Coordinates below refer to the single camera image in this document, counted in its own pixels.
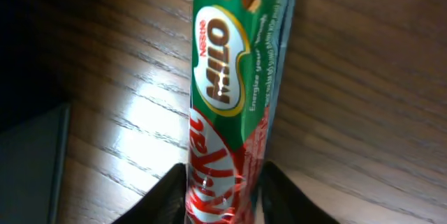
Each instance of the dark gray surface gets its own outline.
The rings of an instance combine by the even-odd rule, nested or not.
[[[55,223],[68,106],[0,133],[0,223]]]

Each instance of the wood grain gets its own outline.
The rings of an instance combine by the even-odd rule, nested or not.
[[[192,0],[22,0],[73,97],[60,223],[185,162]],[[445,0],[297,0],[268,158],[342,223],[447,223]]]

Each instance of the kitkat logo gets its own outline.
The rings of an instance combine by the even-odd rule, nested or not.
[[[197,88],[215,113],[232,117],[245,103],[241,58],[250,52],[240,22],[220,6],[207,6],[196,16],[194,35],[198,64],[193,68]]]
[[[199,112],[190,111],[186,210],[196,224],[221,223],[232,217],[243,184],[222,138]]]

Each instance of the kitkat milo wrapper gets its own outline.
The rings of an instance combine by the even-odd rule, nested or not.
[[[186,221],[253,223],[295,0],[194,0]]]

